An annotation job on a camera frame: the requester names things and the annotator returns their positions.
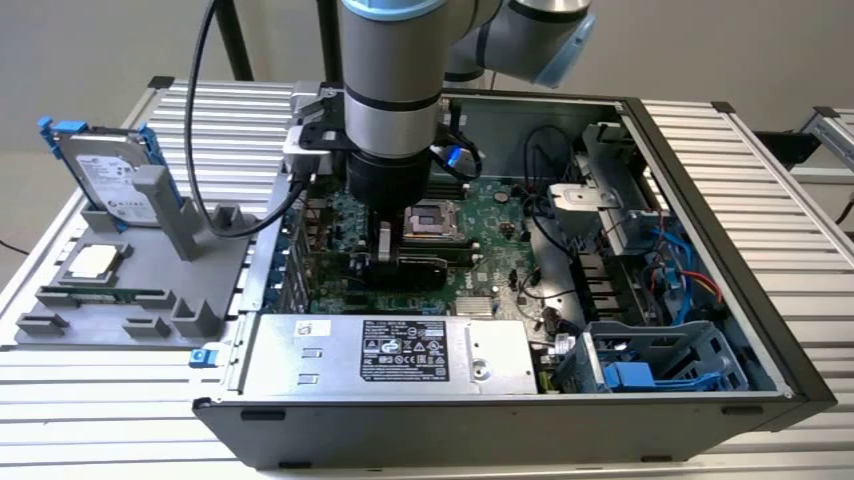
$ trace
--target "power supply label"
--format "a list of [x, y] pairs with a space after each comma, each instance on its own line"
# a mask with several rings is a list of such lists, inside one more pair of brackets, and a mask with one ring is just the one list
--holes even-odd
[[365, 320], [361, 378], [367, 382], [447, 382], [451, 377], [444, 322]]

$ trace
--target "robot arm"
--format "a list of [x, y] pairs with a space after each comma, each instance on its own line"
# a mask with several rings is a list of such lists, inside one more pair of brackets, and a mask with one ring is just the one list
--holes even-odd
[[484, 68], [555, 87], [583, 48], [589, 0], [341, 0], [353, 196], [377, 211], [423, 196], [445, 76]]

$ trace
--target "blue bracket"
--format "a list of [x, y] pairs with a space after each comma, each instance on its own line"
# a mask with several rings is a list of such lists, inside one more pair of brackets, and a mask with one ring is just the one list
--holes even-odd
[[189, 368], [216, 368], [216, 350], [194, 348], [189, 352]]
[[685, 380], [655, 380], [645, 362], [613, 362], [604, 367], [604, 383], [615, 392], [704, 392], [719, 386], [720, 374]]
[[[57, 133], [61, 133], [61, 134], [80, 133], [89, 128], [88, 125], [85, 124], [85, 122], [68, 121], [68, 120], [62, 120], [54, 125], [53, 119], [50, 117], [41, 117], [38, 119], [38, 122], [36, 122], [36, 125], [38, 125], [38, 135], [41, 135], [41, 138], [46, 142], [48, 147], [50, 147], [50, 153], [53, 154], [53, 157], [57, 160], [62, 161], [62, 163], [65, 164], [65, 168], [68, 169], [68, 173], [70, 173], [70, 177], [74, 179], [74, 182], [77, 182], [80, 191], [82, 192], [85, 199], [89, 201], [89, 207], [97, 209], [96, 207], [97, 204], [94, 203], [94, 200], [92, 200], [92, 197], [89, 196], [89, 192], [86, 192], [85, 187], [82, 186], [82, 182], [80, 181], [80, 178], [77, 177], [74, 170], [70, 168], [70, 164], [65, 159], [65, 155], [62, 154], [61, 148], [58, 148], [58, 142], [56, 141], [56, 137], [54, 137], [54, 134]], [[116, 224], [116, 227], [118, 228], [118, 231], [124, 231], [124, 229], [126, 228], [126, 225], [118, 222]]]

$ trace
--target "motherboard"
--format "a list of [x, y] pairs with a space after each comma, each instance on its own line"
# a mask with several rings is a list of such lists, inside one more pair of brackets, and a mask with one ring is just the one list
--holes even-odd
[[[512, 183], [495, 179], [477, 179], [453, 188], [439, 186], [431, 191], [441, 192], [435, 197], [444, 198], [429, 198], [428, 194], [408, 210], [404, 239], [417, 238], [423, 242], [404, 247], [405, 252], [425, 254], [441, 248], [452, 260], [444, 287], [413, 292], [377, 291], [367, 288], [356, 277], [341, 275], [343, 262], [365, 246], [368, 212], [333, 181], [318, 185], [305, 215], [310, 313], [456, 313], [495, 319], [517, 319], [521, 313], [535, 317], [540, 307], [519, 295], [516, 288], [535, 262], [523, 202], [513, 196], [512, 187]], [[419, 226], [409, 218], [428, 221]], [[429, 244], [433, 239], [436, 248]]]

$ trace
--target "white wall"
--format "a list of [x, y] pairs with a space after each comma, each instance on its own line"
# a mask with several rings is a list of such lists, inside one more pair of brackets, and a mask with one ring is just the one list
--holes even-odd
[[725, 100], [764, 129], [795, 127], [814, 105], [854, 105], [851, 0], [593, 0], [592, 11], [564, 92]]

